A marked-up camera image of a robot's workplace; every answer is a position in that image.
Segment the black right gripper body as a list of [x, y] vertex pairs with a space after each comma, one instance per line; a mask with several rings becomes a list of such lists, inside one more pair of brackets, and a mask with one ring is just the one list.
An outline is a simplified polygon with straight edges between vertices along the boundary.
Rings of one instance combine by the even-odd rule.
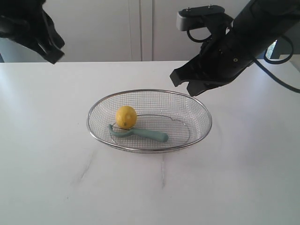
[[201, 73], [206, 80], [233, 80], [253, 62], [253, 23], [208, 25], [212, 40], [199, 54]]

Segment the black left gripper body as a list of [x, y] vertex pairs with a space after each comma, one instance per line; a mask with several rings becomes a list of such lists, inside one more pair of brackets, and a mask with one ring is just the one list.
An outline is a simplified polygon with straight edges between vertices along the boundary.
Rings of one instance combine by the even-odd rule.
[[55, 64], [63, 56], [64, 40], [44, 11], [44, 0], [2, 0], [0, 37], [18, 43]]

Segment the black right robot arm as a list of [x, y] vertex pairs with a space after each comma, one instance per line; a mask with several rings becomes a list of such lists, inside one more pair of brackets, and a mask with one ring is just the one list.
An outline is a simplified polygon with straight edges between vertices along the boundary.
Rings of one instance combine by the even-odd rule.
[[232, 18], [221, 6], [186, 8], [177, 13], [177, 28], [207, 28], [197, 56], [173, 70], [175, 86], [188, 83], [191, 96], [231, 83], [257, 56], [300, 20], [297, 0], [252, 0]]

